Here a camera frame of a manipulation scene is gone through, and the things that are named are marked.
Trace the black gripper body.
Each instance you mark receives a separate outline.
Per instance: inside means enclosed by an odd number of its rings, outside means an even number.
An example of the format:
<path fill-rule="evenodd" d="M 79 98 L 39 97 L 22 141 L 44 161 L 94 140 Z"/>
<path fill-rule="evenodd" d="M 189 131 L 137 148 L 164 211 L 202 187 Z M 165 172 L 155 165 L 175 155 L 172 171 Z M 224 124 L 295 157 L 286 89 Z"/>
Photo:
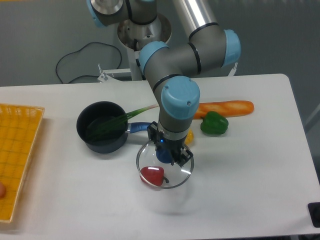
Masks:
<path fill-rule="evenodd" d="M 165 150 L 172 160 L 171 151 L 180 150 L 185 146 L 185 139 L 191 126 L 190 121 L 153 121 L 159 132 L 158 150 Z"/>

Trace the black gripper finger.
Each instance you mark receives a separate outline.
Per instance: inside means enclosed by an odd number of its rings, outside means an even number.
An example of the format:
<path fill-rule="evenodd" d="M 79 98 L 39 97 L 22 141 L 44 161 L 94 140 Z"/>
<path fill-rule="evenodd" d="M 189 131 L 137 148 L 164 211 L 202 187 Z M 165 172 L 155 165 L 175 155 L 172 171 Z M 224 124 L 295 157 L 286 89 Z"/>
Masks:
<path fill-rule="evenodd" d="M 147 127 L 147 134 L 148 139 L 154 143 L 155 150 L 158 150 L 158 146 L 160 145 L 160 135 L 158 131 L 158 125 L 157 124 L 150 124 Z"/>
<path fill-rule="evenodd" d="M 182 147 L 180 150 L 172 150 L 170 153 L 172 156 L 172 166 L 178 164 L 180 167 L 183 167 L 191 158 L 193 158 L 193 153 L 187 147 Z"/>

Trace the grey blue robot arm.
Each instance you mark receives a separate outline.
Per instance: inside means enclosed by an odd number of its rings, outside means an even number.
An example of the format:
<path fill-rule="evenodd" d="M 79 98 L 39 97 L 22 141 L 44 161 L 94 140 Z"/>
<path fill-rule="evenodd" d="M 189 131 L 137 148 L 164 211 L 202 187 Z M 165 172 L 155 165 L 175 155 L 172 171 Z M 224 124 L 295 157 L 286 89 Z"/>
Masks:
<path fill-rule="evenodd" d="M 200 104 L 199 86 L 192 77 L 236 63 L 241 55 L 237 34 L 220 27 L 207 0 L 176 0 L 174 7 L 188 43 L 170 48 L 161 39 L 163 25 L 154 0 L 89 0 L 87 7 L 97 26 L 128 23 L 127 37 L 138 52 L 134 63 L 159 105 L 148 137 L 171 164 L 185 165 L 193 154 L 185 145 Z"/>

